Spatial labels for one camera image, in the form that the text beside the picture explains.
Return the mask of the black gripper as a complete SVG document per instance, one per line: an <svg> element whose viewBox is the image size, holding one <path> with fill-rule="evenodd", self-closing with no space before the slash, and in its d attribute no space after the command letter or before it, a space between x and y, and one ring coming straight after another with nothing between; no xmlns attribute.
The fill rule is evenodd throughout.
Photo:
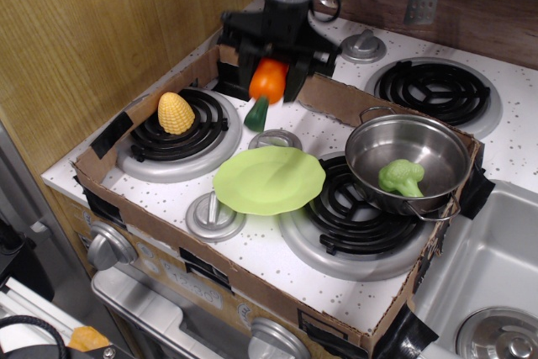
<svg viewBox="0 0 538 359"><path fill-rule="evenodd" d="M315 72L330 76L340 47L309 22L309 3L265 0L258 11L226 11L221 15L221 45L238 53L239 83L248 89L262 57L288 64L284 102L293 102Z"/></svg>

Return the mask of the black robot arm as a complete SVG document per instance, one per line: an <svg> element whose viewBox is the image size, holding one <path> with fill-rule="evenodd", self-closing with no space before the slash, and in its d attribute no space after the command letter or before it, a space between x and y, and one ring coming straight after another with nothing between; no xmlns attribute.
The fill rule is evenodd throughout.
<svg viewBox="0 0 538 359"><path fill-rule="evenodd" d="M220 45L238 52L237 67L218 64L217 92L244 101L261 58L288 65L285 103L296 99L306 79L316 73L331 77L341 48L311 26L313 0L265 0L261 11L222 13Z"/></svg>

